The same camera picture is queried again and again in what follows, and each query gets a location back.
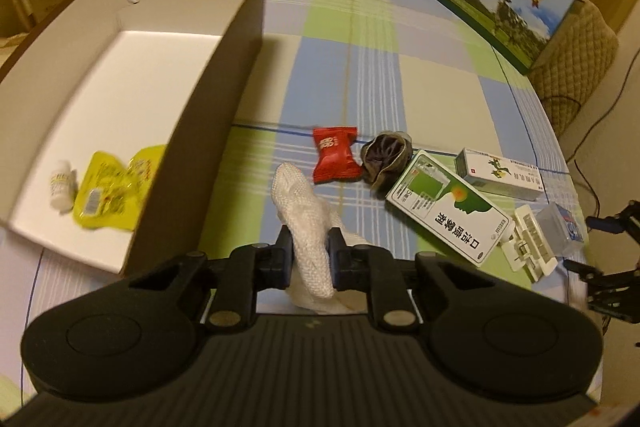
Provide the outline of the white knitted sock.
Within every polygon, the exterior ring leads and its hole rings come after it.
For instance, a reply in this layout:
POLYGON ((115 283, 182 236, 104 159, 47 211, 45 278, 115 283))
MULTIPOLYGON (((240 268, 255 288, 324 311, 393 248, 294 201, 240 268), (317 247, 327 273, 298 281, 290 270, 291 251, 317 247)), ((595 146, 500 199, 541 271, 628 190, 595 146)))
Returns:
POLYGON ((367 242, 348 231, 338 212, 314 194, 306 176, 289 162, 274 173, 271 199, 282 225, 291 232, 294 262, 286 293, 299 308, 319 314, 354 314, 367 311, 362 291, 337 291, 333 287, 326 240, 338 228, 349 246, 367 242))

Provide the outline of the red candy packet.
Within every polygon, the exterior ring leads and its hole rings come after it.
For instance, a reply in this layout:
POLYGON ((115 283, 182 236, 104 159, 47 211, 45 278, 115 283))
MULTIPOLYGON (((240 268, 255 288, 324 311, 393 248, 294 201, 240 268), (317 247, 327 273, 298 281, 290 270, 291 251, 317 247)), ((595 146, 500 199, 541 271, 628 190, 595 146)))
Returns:
POLYGON ((319 159, 312 179, 315 184, 332 181, 356 181, 362 168, 352 155, 352 143, 358 135, 356 127, 314 128, 312 137, 319 159))

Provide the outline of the dark grey sock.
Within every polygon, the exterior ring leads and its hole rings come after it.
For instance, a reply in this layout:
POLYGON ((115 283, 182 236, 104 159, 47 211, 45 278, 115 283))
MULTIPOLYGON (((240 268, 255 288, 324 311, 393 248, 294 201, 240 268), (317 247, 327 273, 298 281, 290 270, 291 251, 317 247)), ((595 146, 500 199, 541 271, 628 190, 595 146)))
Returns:
POLYGON ((412 155, 412 140, 406 132, 383 131, 360 150, 362 179, 382 194, 399 179, 412 155))

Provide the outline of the white long medicine box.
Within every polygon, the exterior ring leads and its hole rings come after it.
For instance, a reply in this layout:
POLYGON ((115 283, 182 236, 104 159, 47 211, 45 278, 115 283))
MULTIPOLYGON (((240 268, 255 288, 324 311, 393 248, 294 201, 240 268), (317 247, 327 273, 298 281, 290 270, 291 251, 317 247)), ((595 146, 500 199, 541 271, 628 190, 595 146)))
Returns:
POLYGON ((457 175, 480 191, 531 202, 544 194, 539 169, 525 162, 464 148, 454 165, 457 175))

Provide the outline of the clear plastic small box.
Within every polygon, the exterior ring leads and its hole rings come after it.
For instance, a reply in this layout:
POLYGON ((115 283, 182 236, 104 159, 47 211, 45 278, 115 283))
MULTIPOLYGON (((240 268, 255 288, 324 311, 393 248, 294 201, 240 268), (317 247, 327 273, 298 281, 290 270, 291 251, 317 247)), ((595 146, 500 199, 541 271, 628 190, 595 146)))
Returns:
POLYGON ((556 257, 571 258, 582 252, 584 236, 570 210, 550 202, 536 213, 536 219, 556 257))

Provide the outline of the white plastic clip case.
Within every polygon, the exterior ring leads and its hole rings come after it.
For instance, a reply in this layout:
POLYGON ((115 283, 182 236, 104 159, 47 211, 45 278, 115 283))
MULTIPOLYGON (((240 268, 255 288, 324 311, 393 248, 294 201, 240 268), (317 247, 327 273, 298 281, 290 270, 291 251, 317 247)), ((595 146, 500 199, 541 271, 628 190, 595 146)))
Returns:
POLYGON ((548 277, 558 266, 558 259, 529 205, 514 210, 499 245, 512 271, 524 270, 534 283, 548 277))

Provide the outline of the green white medicine box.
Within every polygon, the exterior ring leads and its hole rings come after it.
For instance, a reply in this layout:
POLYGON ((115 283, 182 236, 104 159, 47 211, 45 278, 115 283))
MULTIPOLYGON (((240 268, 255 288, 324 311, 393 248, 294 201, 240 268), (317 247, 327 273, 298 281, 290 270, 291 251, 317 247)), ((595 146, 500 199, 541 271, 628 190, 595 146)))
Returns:
POLYGON ((386 200, 477 267, 512 225, 507 213, 424 150, 414 154, 386 200))

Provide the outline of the checkered bed sheet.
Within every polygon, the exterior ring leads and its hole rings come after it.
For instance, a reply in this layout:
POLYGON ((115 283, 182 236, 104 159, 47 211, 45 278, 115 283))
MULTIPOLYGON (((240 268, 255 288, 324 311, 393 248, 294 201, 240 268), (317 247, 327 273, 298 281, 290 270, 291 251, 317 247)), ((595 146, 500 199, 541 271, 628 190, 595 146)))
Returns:
POLYGON ((533 87, 436 0, 267 0, 265 30, 214 188, 207 254, 276 236, 274 170, 311 173, 315 127, 354 126, 360 142, 403 131, 445 165, 464 148, 534 164, 544 179, 534 208, 579 211, 533 87))

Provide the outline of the yellow foil pouch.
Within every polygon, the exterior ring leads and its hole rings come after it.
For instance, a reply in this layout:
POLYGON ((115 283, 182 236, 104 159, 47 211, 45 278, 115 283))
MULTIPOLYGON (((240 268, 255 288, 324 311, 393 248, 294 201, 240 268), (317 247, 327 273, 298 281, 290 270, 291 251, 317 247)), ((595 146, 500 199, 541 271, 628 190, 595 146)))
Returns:
POLYGON ((102 150, 94 153, 75 199, 75 222, 89 230, 134 231, 165 148, 142 148, 127 165, 102 150))

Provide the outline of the quilted tan chair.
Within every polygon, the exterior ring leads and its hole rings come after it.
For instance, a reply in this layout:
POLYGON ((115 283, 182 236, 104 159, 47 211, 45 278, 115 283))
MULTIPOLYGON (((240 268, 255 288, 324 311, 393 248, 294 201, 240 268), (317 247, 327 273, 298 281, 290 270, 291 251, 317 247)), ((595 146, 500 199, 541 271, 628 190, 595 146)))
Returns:
POLYGON ((591 1, 571 9, 527 74, 554 133, 560 136, 614 62, 618 38, 591 1))

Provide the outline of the brown white cardboard box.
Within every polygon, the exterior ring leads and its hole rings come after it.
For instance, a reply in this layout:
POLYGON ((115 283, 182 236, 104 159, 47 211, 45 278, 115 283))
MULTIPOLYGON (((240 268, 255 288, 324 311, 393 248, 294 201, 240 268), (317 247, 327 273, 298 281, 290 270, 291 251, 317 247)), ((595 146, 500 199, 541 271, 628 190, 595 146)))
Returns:
POLYGON ((65 0, 1 69, 1 223, 130 275, 198 247, 236 110, 262 47, 265 0, 65 0), (165 152, 130 232, 55 212, 49 181, 98 150, 165 152))

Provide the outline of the small white pill bottle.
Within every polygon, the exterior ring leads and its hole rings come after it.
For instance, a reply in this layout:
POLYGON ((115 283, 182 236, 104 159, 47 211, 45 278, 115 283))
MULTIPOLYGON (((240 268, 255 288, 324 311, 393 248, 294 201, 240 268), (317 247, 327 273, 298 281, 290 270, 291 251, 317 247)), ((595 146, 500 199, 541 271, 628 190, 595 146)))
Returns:
POLYGON ((59 160, 52 169, 49 179, 50 206, 66 213, 73 209, 76 197, 76 171, 67 160, 59 160))

